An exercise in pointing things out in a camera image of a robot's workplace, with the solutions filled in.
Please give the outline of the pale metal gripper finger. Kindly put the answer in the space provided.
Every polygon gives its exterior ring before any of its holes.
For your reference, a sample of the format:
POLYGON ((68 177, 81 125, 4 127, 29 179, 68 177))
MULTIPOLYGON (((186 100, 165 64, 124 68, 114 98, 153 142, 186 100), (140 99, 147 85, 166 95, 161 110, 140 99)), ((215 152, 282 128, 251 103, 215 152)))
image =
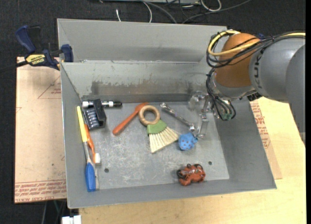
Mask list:
POLYGON ((209 119, 207 113, 203 113, 199 116, 198 121, 198 137, 204 138, 206 136, 209 119))
POLYGON ((202 91, 195 91, 192 93, 189 100, 189 109, 202 108, 206 100, 207 94, 202 91))

